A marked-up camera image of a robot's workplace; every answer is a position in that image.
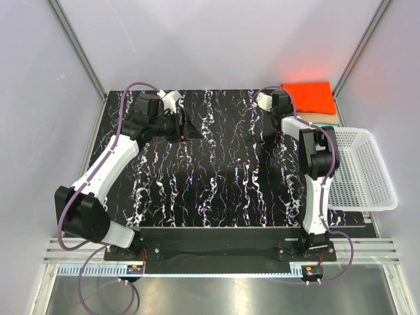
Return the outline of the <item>orange t shirt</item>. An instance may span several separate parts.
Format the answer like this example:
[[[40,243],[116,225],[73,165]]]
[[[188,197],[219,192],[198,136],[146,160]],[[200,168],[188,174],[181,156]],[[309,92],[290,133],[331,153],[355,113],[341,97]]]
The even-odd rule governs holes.
[[[283,83],[281,85],[293,97],[296,110],[304,113],[337,113],[330,82]]]

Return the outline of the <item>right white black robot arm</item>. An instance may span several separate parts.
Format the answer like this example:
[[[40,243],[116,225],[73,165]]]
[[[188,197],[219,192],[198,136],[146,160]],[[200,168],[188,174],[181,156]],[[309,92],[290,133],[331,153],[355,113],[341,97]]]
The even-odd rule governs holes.
[[[329,245],[325,214],[334,172],[339,167],[335,130],[300,118],[292,97],[283,89],[272,93],[270,116],[277,130],[299,142],[299,167],[306,180],[306,209],[296,248],[303,259],[312,260]]]

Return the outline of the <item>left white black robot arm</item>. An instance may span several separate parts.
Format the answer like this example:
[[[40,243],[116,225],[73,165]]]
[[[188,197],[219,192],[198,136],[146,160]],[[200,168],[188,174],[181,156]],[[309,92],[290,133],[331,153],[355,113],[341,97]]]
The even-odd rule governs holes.
[[[183,106],[180,93],[160,91],[141,94],[128,114],[121,114],[117,133],[88,171],[70,187],[60,186],[54,194],[58,231],[85,242],[118,247],[129,260],[142,251],[139,232],[111,220],[104,202],[121,172],[153,138],[170,143],[199,140]]]

